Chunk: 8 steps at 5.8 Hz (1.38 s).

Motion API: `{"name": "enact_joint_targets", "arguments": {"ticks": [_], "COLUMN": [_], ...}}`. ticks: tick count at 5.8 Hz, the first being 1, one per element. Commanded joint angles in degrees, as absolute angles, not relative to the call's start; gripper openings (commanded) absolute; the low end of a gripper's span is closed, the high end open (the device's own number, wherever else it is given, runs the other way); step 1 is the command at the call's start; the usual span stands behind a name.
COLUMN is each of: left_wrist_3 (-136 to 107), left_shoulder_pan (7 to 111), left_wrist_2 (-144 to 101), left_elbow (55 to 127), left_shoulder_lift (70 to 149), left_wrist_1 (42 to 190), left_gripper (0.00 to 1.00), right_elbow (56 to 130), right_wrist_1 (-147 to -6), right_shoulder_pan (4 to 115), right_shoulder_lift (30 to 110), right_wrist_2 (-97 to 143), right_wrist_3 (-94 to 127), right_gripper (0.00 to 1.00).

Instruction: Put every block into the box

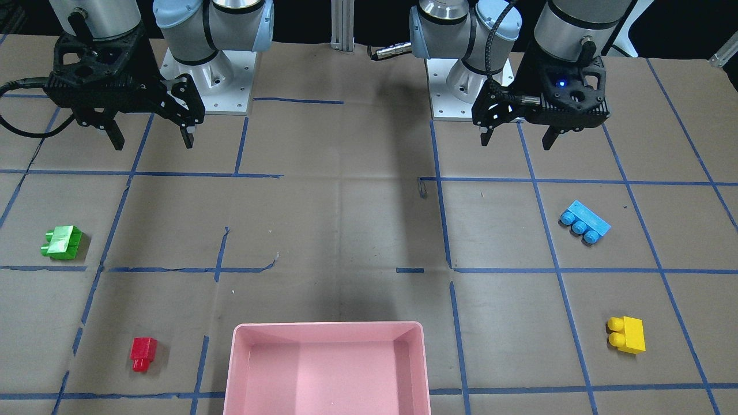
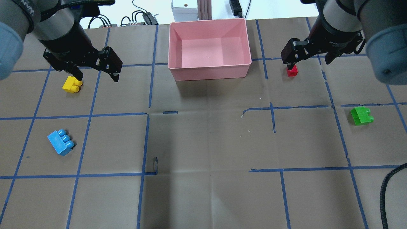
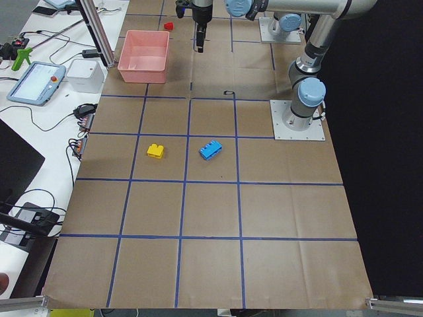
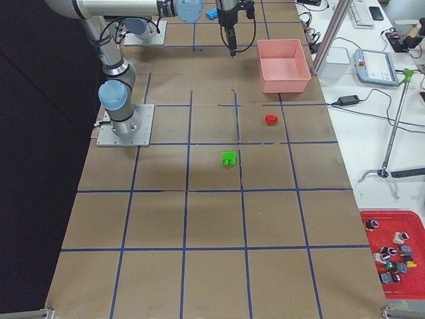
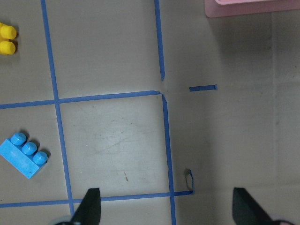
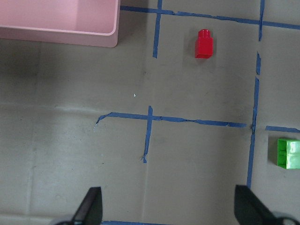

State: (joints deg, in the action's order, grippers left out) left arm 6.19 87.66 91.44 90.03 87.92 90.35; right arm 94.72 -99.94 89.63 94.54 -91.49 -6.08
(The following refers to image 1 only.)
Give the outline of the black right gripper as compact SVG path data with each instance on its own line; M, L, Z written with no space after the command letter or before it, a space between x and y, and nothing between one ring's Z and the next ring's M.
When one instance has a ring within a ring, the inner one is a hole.
M72 110L79 125L103 129L119 152L126 142L114 120L119 112L153 111L158 105L156 113L179 126L187 149L193 148L196 126L205 121L193 77L164 79L144 29L92 44L64 34L55 45L44 92Z

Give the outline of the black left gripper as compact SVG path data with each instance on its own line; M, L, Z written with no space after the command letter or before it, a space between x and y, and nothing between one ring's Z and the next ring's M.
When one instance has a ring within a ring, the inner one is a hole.
M549 125L542 138L551 150L567 128L596 128L611 115L605 99L606 71L593 41L574 46L574 61L528 44L517 76L509 88L485 81L472 105L472 122L480 128L482 146L490 143L494 129L519 117L518 97L524 97L526 120Z

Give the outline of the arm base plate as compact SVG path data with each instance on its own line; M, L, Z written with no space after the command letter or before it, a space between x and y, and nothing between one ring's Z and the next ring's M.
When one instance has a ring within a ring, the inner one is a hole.
M196 84L207 115L247 116L253 98L259 54L250 51L220 51L208 63L185 66L171 50L164 56L161 73L167 79L189 73Z
M426 69L433 120L470 122L487 77L469 70L460 59L427 59Z

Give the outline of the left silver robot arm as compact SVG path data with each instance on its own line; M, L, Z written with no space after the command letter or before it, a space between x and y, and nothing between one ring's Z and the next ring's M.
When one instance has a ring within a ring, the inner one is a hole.
M514 1L419 1L409 12L409 41L369 51L373 61L413 54L454 59L472 74L464 87L482 145L517 118L547 127L543 149L569 131L595 129L611 116L602 55L631 11L630 1L546 1L513 81L496 79L524 19Z

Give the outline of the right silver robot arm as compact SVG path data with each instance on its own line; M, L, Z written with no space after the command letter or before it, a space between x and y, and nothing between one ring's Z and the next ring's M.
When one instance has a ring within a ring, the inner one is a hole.
M84 127L125 139L118 113L152 112L176 124L191 149L208 111L203 98L238 91L233 52L263 52L273 39L272 1L155 1L153 14L174 59L157 66L135 1L52 1L63 35L45 94Z

